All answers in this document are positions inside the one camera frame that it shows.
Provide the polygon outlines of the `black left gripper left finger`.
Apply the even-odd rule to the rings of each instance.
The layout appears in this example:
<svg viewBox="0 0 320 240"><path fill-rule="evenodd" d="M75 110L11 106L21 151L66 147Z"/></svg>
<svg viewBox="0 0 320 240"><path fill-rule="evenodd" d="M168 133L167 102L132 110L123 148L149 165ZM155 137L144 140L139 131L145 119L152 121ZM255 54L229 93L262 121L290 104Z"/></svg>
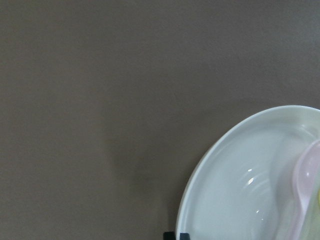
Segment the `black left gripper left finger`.
<svg viewBox="0 0 320 240"><path fill-rule="evenodd" d="M163 240L175 240L175 233L174 232L164 232L163 233Z"/></svg>

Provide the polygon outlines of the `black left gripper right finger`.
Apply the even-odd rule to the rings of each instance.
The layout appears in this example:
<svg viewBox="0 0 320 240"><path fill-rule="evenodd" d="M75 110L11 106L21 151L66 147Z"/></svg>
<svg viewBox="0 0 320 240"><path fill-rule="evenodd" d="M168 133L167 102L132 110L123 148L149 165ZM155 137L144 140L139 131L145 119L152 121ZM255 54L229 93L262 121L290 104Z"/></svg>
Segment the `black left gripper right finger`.
<svg viewBox="0 0 320 240"><path fill-rule="evenodd" d="M190 234L186 232L181 232L179 234L179 240L191 240Z"/></svg>

